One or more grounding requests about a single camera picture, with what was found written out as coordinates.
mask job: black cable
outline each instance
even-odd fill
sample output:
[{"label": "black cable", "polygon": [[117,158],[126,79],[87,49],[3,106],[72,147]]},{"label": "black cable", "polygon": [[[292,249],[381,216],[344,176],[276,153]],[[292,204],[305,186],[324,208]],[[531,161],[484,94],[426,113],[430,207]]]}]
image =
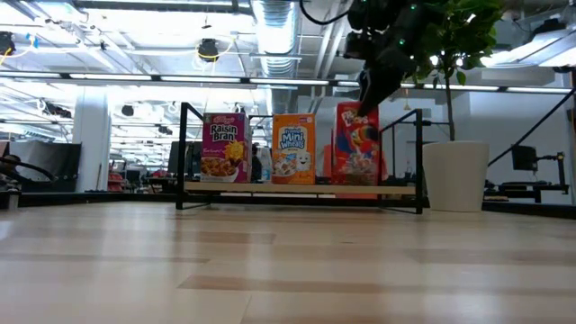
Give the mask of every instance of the black cable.
[{"label": "black cable", "polygon": [[558,110],[558,108],[562,107],[563,104],[565,104],[568,99],[570,99],[574,93],[576,92],[576,87],[573,88],[550,112],[548,112],[539,122],[536,123],[536,125],[534,125],[533,128],[531,128],[524,136],[522,136],[522,138],[520,138],[519,141],[517,141],[516,143],[514,143],[514,145],[512,145],[509,149],[505,150],[502,154],[498,155],[496,158],[494,158],[489,164],[488,167],[490,167],[491,165],[493,165],[494,163],[498,162],[501,158],[504,158],[504,156],[506,156],[514,147],[520,145],[525,139],[527,139],[528,136],[530,136],[538,127],[540,127],[540,125],[542,125],[543,122],[545,122],[548,118],[550,118],[550,116],[553,115],[553,113],[556,113],[556,111]]},{"label": "black cable", "polygon": [[334,18],[332,18],[332,19],[330,19],[330,20],[327,20],[327,21],[325,21],[325,22],[322,22],[322,21],[316,20],[314,17],[312,17],[312,16],[306,11],[306,8],[304,8],[304,0],[300,0],[300,10],[302,11],[302,14],[304,14],[304,16],[305,16],[306,18],[308,18],[309,21],[311,21],[311,22],[313,22],[313,23],[316,23],[316,24],[318,24],[318,25],[321,25],[321,26],[325,26],[325,25],[329,25],[329,24],[331,24],[331,23],[335,23],[335,22],[337,22],[338,20],[344,18],[344,17],[348,14],[348,10],[346,10],[345,12],[337,15],[337,16],[334,17]]},{"label": "black cable", "polygon": [[28,164],[28,163],[13,161],[11,159],[7,159],[7,158],[3,158],[3,157],[0,157],[0,162],[17,165],[19,167],[26,167],[26,168],[32,169],[34,171],[38,171],[38,172],[42,173],[43,175],[45,175],[51,182],[56,181],[56,177],[54,177],[54,175],[52,173],[44,170],[41,167],[33,166],[31,164]]},{"label": "black cable", "polygon": [[522,28],[522,25],[518,23],[518,21],[513,20],[512,22],[514,22],[516,24],[516,26],[518,26],[518,28],[522,31],[522,32],[530,32],[532,33],[532,31],[527,31],[524,28]]}]

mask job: computer monitor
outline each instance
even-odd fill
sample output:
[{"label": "computer monitor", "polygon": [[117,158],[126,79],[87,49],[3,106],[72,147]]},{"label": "computer monitor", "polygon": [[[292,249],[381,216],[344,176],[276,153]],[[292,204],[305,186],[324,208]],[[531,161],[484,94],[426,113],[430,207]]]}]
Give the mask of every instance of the computer monitor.
[{"label": "computer monitor", "polygon": [[515,170],[538,171],[536,148],[515,146],[512,148],[512,163]]},{"label": "computer monitor", "polygon": [[[178,144],[179,142],[172,142],[170,148],[170,159],[168,160],[168,172],[177,173],[178,166]],[[188,175],[200,174],[200,158],[202,154],[202,143],[200,141],[186,142],[186,154],[184,163],[184,172]]]},{"label": "computer monitor", "polygon": [[130,183],[140,181],[140,170],[126,170],[126,180]]}]

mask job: white wall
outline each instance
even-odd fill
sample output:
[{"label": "white wall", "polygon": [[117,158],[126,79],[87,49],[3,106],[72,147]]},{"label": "white wall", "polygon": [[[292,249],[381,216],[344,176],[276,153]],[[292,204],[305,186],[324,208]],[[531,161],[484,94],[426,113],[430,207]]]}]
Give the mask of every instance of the white wall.
[{"label": "white wall", "polygon": [[[495,158],[520,139],[560,100],[562,95],[550,94],[484,94],[471,93],[470,117],[456,125],[458,140],[481,140],[490,144],[490,159]],[[570,156],[569,123],[565,107],[559,109],[522,145],[535,147],[538,156],[564,152]],[[558,166],[554,161],[541,161],[538,180],[557,184]],[[565,163],[566,181],[571,182],[570,162]],[[507,154],[488,170],[488,179],[495,184],[511,181],[535,181],[532,172],[512,169],[512,156]],[[558,192],[543,194],[543,203],[572,203],[570,195]]]},{"label": "white wall", "polygon": [[[494,94],[469,93],[459,94],[454,98],[454,119],[456,122],[456,138],[458,140],[480,140],[490,144],[490,159],[495,158],[510,145],[524,135],[538,120],[540,120],[561,99],[562,95],[551,94]],[[301,113],[310,107],[309,97],[299,98]],[[334,111],[338,103],[348,101],[346,98],[327,97],[317,112],[317,174],[322,174],[323,148],[330,144],[331,130],[334,127]],[[414,108],[431,108],[432,122],[446,122],[446,105],[438,104],[435,99],[409,99],[409,106]],[[399,119],[408,113],[404,109],[406,100],[399,98],[394,102],[385,101],[380,105],[380,127]],[[548,121],[536,130],[523,145],[536,147],[539,156],[553,155],[564,152],[566,181],[572,185],[570,164],[571,143],[569,123],[565,110],[558,110]],[[448,141],[447,126],[431,126],[424,128],[425,142]],[[388,171],[392,172],[392,134],[387,131],[383,137],[383,147],[388,163]],[[416,133],[413,126],[401,125],[396,130],[396,176],[403,177],[407,169],[415,166]],[[538,180],[558,183],[558,167],[553,161],[539,163]],[[511,181],[535,181],[531,172],[514,171],[511,155],[506,155],[501,161],[489,168],[488,179],[495,184]],[[569,195],[558,192],[543,194],[543,203],[572,203]]]}]

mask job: cereal bowl image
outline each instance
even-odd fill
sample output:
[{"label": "cereal bowl image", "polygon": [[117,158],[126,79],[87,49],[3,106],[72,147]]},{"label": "cereal bowl image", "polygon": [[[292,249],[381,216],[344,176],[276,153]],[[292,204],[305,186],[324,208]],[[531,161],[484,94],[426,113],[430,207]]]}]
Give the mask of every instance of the cereal bowl image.
[{"label": "cereal bowl image", "polygon": [[214,182],[234,182],[239,173],[237,165],[220,157],[203,157],[201,168],[202,178]]},{"label": "cereal bowl image", "polygon": [[287,185],[298,171],[296,160],[283,160],[274,165],[275,184]]}]

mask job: red object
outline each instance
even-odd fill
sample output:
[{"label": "red object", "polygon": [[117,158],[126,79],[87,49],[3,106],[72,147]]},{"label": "red object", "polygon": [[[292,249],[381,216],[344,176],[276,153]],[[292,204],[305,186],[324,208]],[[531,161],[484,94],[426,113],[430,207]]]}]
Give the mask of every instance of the red object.
[{"label": "red object", "polygon": [[152,173],[152,177],[167,177],[168,172],[166,170],[156,170]]},{"label": "red object", "polygon": [[332,176],[332,145],[324,147],[324,165],[322,166],[322,176]]},{"label": "red object", "polygon": [[117,173],[108,174],[108,191],[111,193],[122,193],[124,191],[124,179]]},{"label": "red object", "polygon": [[378,109],[358,117],[359,102],[339,103],[334,132],[335,185],[378,185]]}]

